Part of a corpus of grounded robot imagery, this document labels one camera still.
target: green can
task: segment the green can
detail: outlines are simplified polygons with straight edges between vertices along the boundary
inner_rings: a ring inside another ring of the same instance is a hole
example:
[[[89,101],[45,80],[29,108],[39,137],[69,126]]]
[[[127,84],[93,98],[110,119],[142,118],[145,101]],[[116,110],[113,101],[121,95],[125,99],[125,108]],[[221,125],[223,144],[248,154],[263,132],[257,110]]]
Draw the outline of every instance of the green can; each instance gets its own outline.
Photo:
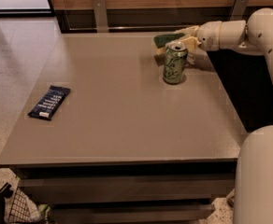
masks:
[[[164,82],[175,85],[182,81],[188,50],[180,41],[172,41],[166,45]]]

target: can label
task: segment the can label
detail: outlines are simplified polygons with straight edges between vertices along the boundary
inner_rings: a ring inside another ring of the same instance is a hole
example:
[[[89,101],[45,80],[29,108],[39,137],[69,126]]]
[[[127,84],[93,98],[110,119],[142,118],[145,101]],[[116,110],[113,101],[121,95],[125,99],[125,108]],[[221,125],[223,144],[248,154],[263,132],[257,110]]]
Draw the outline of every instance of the can label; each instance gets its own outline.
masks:
[[[188,50],[182,42],[173,41],[165,49],[165,67],[163,79],[168,84],[179,84],[182,81]]]

